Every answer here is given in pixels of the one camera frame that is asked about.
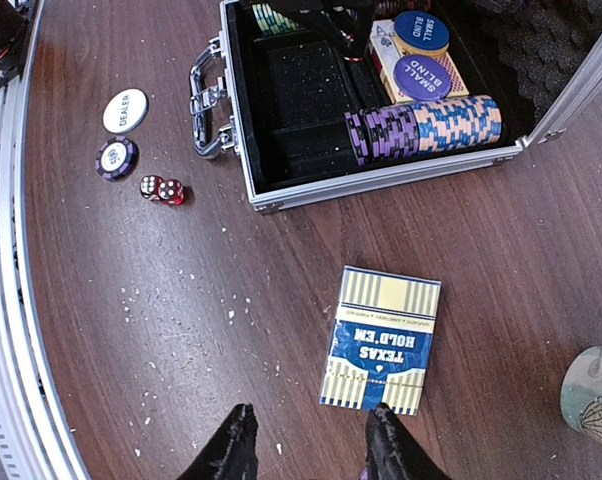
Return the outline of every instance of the red dice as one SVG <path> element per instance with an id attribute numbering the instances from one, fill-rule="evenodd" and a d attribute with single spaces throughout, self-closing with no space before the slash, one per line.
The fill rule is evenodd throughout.
<path id="1" fill-rule="evenodd" d="M 163 179 L 158 175 L 146 175 L 141 179 L 139 184 L 139 190 L 141 190 L 141 196 L 146 200 L 159 201 L 159 185 L 163 182 Z"/>
<path id="2" fill-rule="evenodd" d="M 168 205 L 181 205 L 185 201 L 185 191 L 180 181 L 170 179 L 159 184 L 159 198 Z"/>

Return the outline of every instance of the white metal rail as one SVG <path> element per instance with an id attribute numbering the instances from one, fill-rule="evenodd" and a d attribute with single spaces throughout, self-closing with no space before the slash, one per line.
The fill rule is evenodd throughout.
<path id="1" fill-rule="evenodd" d="M 24 139 L 43 1 L 24 75 L 0 90 L 0 458 L 8 478 L 84 480 L 39 330 L 24 211 Z"/>

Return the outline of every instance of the mug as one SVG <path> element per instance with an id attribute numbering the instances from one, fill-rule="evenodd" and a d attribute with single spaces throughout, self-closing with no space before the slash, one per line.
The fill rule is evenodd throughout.
<path id="1" fill-rule="evenodd" d="M 561 387 L 561 413 L 570 427 L 602 443 L 602 347 L 572 362 Z"/>

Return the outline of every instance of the brown wooden surface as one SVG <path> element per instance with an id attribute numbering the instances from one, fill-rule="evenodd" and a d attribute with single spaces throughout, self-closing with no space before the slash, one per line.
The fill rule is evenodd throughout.
<path id="1" fill-rule="evenodd" d="M 92 476 L 174 478 L 253 402 L 260 478 L 355 478 L 365 415 L 318 405 L 351 264 L 444 283 L 421 410 L 405 423 L 453 478 L 602 479 L 602 446 L 558 408 L 571 360 L 602 340 L 602 95 L 569 134 L 502 168 L 261 217 L 237 161 L 193 152 L 187 75 L 218 29 L 215 2 L 47 0 L 28 240 Z M 110 136 L 103 108 L 130 86 L 151 109 L 130 134 L 139 167 L 113 184 L 93 157 Z M 150 173 L 192 185 L 195 202 L 143 200 Z"/>

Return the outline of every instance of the striped card box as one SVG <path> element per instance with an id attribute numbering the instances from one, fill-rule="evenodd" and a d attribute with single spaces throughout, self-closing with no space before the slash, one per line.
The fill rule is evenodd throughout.
<path id="1" fill-rule="evenodd" d="M 345 267 L 323 405 L 416 415 L 441 283 Z"/>

